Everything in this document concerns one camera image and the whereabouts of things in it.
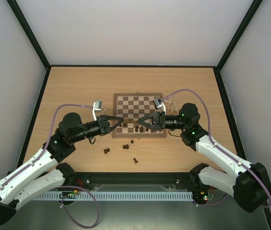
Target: wooden surface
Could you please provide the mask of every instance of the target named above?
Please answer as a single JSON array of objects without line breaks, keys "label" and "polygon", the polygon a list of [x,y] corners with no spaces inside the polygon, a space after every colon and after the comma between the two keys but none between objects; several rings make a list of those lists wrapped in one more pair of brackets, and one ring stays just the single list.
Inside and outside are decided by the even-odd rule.
[{"label": "wooden surface", "polygon": [[[113,114],[114,94],[118,92],[161,92],[166,96],[178,89],[189,88],[206,102],[211,116],[212,135],[235,153],[229,125],[212,68],[95,68],[53,67],[39,108],[25,161],[46,141],[55,109],[61,104],[92,105],[102,100],[107,114]],[[189,92],[172,97],[178,108],[195,103],[201,115],[200,124],[207,129],[207,116],[200,101]],[[54,127],[69,112],[77,112],[82,122],[93,120],[92,110],[78,107],[62,108]],[[129,144],[129,150],[122,146]],[[108,154],[104,149],[110,148]],[[199,163],[219,169],[211,160],[186,147],[181,138],[167,135],[165,139],[97,137],[96,143],[76,143],[76,151],[65,159],[77,172],[188,172]]]}]

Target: black metal frame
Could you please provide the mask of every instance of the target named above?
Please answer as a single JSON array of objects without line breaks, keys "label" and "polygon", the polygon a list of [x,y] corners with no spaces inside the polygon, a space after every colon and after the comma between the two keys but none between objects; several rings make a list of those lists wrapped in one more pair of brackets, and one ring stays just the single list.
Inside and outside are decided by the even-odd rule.
[{"label": "black metal frame", "polygon": [[[229,99],[226,93],[226,89],[224,87],[224,82],[221,76],[221,69],[225,65],[235,46],[237,45],[239,39],[243,35],[243,32],[247,28],[251,19],[255,15],[257,9],[259,8],[262,0],[253,0],[249,10],[247,11],[245,17],[243,18],[240,26],[238,27],[235,35],[233,36],[231,42],[229,43],[226,51],[224,52],[220,62],[217,66],[149,66],[149,65],[50,65],[44,52],[42,51],[36,37],[34,36],[25,16],[23,15],[19,5],[16,0],[6,0],[10,5],[12,11],[14,12],[16,18],[18,19],[20,25],[22,26],[24,32],[26,33],[28,39],[30,40],[33,48],[38,54],[40,60],[42,61],[45,69],[47,70],[45,74],[45,78],[42,84],[42,88],[40,90],[38,100],[34,109],[34,113],[30,122],[30,126],[24,141],[24,145],[17,163],[17,167],[19,167],[25,157],[25,153],[27,151],[27,147],[29,144],[29,140],[33,131],[33,127],[35,124],[35,120],[38,114],[38,110],[41,104],[41,100],[43,97],[43,93],[47,84],[47,80],[51,71],[51,67],[141,67],[141,68],[213,68],[216,82],[218,85],[218,89],[220,92],[220,96],[224,105],[224,110],[227,116],[228,124],[230,127],[230,131],[233,137],[234,145],[239,157],[246,159],[244,149],[242,146],[241,138],[239,136],[235,118],[231,109],[231,105],[229,103]],[[84,182],[86,179],[90,180],[90,185],[98,185],[98,184],[160,184],[160,185],[172,185],[175,184],[177,188],[180,189],[189,189],[195,191],[196,188],[192,188],[191,183],[188,181],[189,178],[188,172],[178,172],[178,173],[102,173],[102,172],[80,172],[78,173],[78,177],[81,178]],[[184,181],[182,183],[176,183],[177,180]],[[268,225],[271,229],[271,211],[269,208],[264,209],[265,216],[267,218]]]}]

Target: gray wall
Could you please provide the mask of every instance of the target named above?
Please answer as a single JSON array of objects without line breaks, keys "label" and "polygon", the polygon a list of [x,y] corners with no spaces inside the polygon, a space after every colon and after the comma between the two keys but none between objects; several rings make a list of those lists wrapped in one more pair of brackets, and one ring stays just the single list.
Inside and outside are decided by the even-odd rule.
[{"label": "gray wall", "polygon": [[246,155],[271,179],[271,0],[263,1],[222,75]]},{"label": "gray wall", "polygon": [[18,0],[51,64],[217,65],[252,0]]},{"label": "gray wall", "polygon": [[20,155],[45,69],[5,0],[0,0],[0,178]]}]

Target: chessboard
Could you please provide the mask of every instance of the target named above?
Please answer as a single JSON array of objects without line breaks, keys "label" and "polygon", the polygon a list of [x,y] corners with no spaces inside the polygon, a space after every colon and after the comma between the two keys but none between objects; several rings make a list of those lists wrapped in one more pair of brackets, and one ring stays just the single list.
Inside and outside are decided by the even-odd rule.
[{"label": "chessboard", "polygon": [[138,124],[138,119],[156,111],[153,100],[161,93],[115,93],[113,116],[124,122],[112,131],[113,138],[165,138],[166,130],[153,131]]}]

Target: wooden chessboard frame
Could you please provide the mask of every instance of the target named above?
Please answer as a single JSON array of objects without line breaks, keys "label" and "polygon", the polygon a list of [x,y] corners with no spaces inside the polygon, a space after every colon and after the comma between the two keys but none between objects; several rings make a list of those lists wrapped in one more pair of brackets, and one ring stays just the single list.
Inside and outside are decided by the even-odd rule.
[{"label": "wooden chessboard frame", "polygon": [[[118,97],[144,97],[144,96],[157,96],[162,98],[163,95],[161,93],[115,93],[114,94],[114,107],[113,107],[113,116],[117,116],[117,105],[118,105]],[[112,131],[113,138],[166,138],[166,130],[163,129],[161,132],[156,131],[155,133],[117,133],[116,130]]]}]

